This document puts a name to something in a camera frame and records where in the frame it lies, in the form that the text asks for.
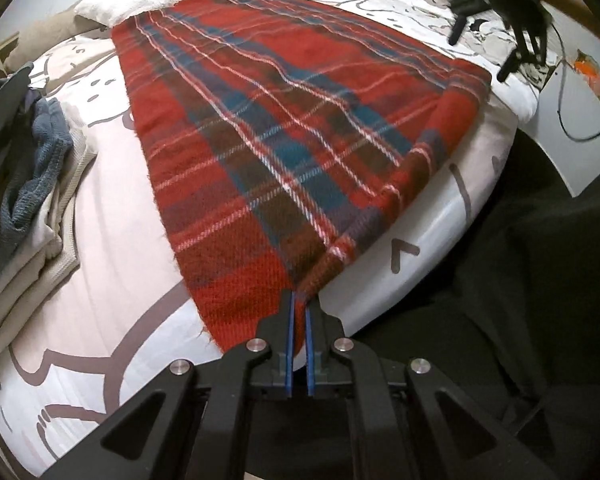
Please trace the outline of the red plaid blanket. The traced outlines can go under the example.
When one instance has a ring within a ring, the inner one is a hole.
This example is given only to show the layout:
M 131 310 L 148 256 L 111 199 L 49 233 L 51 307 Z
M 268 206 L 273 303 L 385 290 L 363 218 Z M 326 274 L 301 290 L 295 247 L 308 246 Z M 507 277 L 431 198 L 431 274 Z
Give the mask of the red plaid blanket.
M 312 0 L 183 0 L 111 32 L 166 237 L 222 350 L 304 308 L 444 166 L 491 74 Z

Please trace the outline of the bear print bed sheet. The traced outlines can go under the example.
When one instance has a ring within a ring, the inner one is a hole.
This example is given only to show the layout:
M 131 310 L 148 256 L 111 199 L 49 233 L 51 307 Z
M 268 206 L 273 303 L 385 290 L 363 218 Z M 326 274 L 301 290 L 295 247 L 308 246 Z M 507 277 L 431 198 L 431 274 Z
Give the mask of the bear print bed sheet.
M 35 64 L 97 156 L 74 200 L 79 265 L 0 354 L 0 462 L 38 478 L 171 361 L 220 356 L 188 296 L 152 197 L 114 44 L 87 32 Z M 494 82 L 475 127 L 413 206 L 320 295 L 355 333 L 451 250 L 538 109 L 524 78 Z

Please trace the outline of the cream folded garment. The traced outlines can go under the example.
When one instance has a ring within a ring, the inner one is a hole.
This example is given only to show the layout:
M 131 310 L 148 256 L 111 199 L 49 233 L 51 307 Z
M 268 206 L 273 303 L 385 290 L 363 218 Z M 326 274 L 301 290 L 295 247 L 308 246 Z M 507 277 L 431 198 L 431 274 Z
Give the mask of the cream folded garment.
M 79 266 L 74 211 L 76 193 L 97 156 L 85 126 L 69 125 L 73 147 L 59 180 L 34 216 L 31 231 L 0 272 L 0 354 L 57 286 Z

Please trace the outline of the dark grey folded garment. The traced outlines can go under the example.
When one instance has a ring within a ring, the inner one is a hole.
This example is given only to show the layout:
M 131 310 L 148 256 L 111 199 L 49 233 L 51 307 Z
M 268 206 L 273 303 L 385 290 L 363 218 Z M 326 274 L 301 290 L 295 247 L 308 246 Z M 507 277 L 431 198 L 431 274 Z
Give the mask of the dark grey folded garment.
M 40 92 L 30 87 L 33 63 L 27 62 L 8 77 L 0 78 L 0 172 L 20 128 L 23 117 L 30 113 Z

